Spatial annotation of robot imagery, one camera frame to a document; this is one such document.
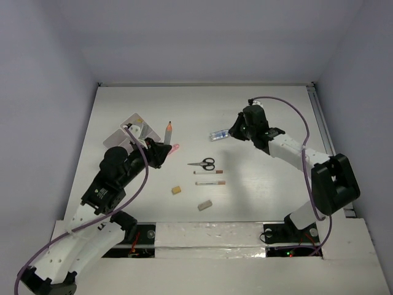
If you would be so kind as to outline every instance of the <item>scissors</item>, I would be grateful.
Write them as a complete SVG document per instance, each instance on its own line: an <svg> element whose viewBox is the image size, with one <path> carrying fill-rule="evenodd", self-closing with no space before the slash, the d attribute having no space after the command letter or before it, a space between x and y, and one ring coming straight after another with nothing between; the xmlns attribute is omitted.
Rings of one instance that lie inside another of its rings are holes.
<svg viewBox="0 0 393 295"><path fill-rule="evenodd" d="M216 166L214 166L214 163L216 161L213 158L206 158L203 159L202 162L199 163L189 163L188 165L193 165L193 166L201 166L203 169L207 171L214 170Z"/></svg>

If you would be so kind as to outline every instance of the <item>clear plastic container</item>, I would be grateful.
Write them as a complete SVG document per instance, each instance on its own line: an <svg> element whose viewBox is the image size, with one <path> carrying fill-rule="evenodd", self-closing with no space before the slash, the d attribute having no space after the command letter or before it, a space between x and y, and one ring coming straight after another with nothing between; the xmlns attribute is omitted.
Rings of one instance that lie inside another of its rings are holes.
<svg viewBox="0 0 393 295"><path fill-rule="evenodd" d="M224 138L228 138L228 137L229 137L228 129L210 133L211 141L223 140Z"/></svg>

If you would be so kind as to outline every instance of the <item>screw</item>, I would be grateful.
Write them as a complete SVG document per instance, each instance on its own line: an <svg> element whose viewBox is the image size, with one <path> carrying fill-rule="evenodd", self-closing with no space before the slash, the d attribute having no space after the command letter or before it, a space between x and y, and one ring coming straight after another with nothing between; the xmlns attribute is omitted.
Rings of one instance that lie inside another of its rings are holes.
<svg viewBox="0 0 393 295"><path fill-rule="evenodd" d="M154 238L155 237L155 231L154 230L149 230L147 232L147 237L148 238Z"/></svg>
<svg viewBox="0 0 393 295"><path fill-rule="evenodd" d="M317 236L318 236L318 230L315 229L315 228L312 228L312 229L309 230L309 234L310 234L312 237L317 237Z"/></svg>

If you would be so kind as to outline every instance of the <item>white table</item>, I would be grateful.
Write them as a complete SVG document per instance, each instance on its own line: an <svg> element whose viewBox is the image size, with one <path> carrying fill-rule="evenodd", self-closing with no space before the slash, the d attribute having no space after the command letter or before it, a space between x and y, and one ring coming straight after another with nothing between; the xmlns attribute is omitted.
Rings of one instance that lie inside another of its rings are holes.
<svg viewBox="0 0 393 295"><path fill-rule="evenodd" d="M125 210L139 222L274 221L282 220L308 199L302 174L279 159L233 138L209 142L211 132L233 125L247 99L278 96L296 105L306 117L308 146L324 145L306 87L108 87L99 88L72 186L64 220L74 214L80 198L98 172L102 142L137 112L163 138L169 120L172 143L180 150L160 170L150 169L147 186ZM305 129L288 106L263 102L272 127L302 141ZM223 175L193 175L188 166L205 157L216 160ZM126 188L130 197L144 173ZM196 186L196 180L223 179L227 185ZM172 195L171 188L182 192ZM197 205L213 206L199 212ZM63 223L58 222L61 231ZM321 238L327 231L318 223ZM77 294L389 294L362 219L333 215L332 236L319 258L252 259L101 259Z"/></svg>

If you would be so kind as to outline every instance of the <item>gray wall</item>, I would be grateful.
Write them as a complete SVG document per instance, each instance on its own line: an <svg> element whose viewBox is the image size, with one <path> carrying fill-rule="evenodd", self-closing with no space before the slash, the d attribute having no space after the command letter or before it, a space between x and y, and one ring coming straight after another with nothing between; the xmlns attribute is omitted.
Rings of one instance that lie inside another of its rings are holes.
<svg viewBox="0 0 393 295"><path fill-rule="evenodd" d="M315 81L362 0L54 0L101 82Z"/></svg>
<svg viewBox="0 0 393 295"><path fill-rule="evenodd" d="M317 83L336 148L347 154L364 217L393 291L393 1L365 1Z"/></svg>
<svg viewBox="0 0 393 295"><path fill-rule="evenodd" d="M96 91L61 13L41 4L0 1L1 294L64 215Z"/></svg>

